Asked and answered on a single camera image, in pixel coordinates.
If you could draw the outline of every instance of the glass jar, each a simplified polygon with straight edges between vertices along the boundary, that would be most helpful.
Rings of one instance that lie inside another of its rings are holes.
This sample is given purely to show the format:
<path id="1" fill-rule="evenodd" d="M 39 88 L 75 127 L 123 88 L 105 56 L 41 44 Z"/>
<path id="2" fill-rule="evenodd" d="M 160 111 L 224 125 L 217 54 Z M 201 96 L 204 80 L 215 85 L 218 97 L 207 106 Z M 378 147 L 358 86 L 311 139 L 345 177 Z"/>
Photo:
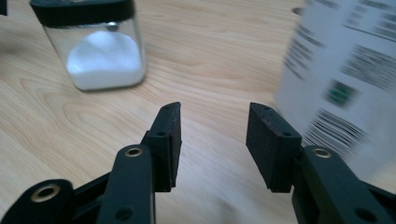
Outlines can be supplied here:
<path id="1" fill-rule="evenodd" d="M 133 86 L 146 56 L 133 0 L 32 0 L 36 16 L 75 86 Z"/>

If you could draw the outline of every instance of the label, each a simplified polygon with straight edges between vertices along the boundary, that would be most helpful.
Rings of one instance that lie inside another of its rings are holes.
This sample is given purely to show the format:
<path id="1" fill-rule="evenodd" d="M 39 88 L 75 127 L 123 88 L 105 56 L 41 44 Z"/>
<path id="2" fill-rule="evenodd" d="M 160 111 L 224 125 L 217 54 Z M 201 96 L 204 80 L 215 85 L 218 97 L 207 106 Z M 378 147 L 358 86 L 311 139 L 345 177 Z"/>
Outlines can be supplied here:
<path id="1" fill-rule="evenodd" d="M 307 1 L 276 93 L 303 144 L 368 179 L 396 158 L 395 99 L 396 1 Z"/>

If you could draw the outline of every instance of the black jar lid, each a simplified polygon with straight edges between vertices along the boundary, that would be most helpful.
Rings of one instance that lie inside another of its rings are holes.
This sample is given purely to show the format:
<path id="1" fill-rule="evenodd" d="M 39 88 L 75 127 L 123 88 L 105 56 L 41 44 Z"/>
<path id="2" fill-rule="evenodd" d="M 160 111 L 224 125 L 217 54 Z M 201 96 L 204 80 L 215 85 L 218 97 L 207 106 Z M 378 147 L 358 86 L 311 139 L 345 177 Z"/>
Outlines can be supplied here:
<path id="1" fill-rule="evenodd" d="M 134 16 L 133 0 L 31 0 L 30 6 L 47 27 L 125 21 Z"/>

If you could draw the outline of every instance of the wood grain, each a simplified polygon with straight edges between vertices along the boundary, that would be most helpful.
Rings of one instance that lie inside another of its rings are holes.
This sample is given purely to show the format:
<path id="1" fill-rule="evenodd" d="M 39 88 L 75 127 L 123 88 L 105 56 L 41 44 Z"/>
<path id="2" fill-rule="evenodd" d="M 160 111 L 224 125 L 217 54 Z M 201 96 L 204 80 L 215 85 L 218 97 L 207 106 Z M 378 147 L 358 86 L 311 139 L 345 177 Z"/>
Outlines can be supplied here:
<path id="1" fill-rule="evenodd" d="M 28 1 L 8 2 L 9 17 L 0 18 L 0 217 L 42 180 L 78 187 L 108 172 L 162 105 L 181 102 L 177 187 L 157 194 L 158 223 L 296 223 L 290 195 L 266 190 L 245 137 L 248 104 L 275 106 L 298 20 L 290 10 L 303 0 L 138 0 L 146 79 L 91 93 L 73 86 Z M 375 181 L 396 189 L 389 175 Z"/>

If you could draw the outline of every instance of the green logo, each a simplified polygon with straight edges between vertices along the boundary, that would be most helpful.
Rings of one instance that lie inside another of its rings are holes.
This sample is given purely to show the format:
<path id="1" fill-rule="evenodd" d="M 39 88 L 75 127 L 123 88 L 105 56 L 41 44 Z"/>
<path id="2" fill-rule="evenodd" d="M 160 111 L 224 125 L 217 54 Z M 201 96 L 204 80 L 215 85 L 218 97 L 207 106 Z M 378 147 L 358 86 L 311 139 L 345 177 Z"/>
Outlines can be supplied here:
<path id="1" fill-rule="evenodd" d="M 334 81 L 325 98 L 334 105 L 346 107 L 355 95 L 355 89 L 341 82 Z"/>

